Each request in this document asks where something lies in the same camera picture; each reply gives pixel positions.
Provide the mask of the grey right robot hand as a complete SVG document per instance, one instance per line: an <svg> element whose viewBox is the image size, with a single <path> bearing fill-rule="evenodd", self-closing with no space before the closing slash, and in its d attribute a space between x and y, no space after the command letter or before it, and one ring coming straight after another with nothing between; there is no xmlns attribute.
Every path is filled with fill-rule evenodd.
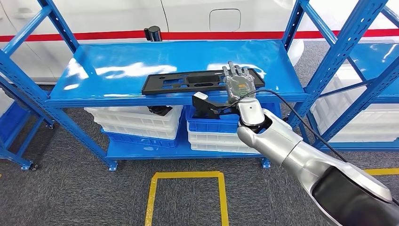
<svg viewBox="0 0 399 226"><path fill-rule="evenodd" d="M228 103L232 104L241 97L255 98L255 93L249 94L255 91L255 83L248 69L234 65L232 61L228 61L228 65L229 69L226 66L222 67L224 74L223 82L227 90Z"/></svg>

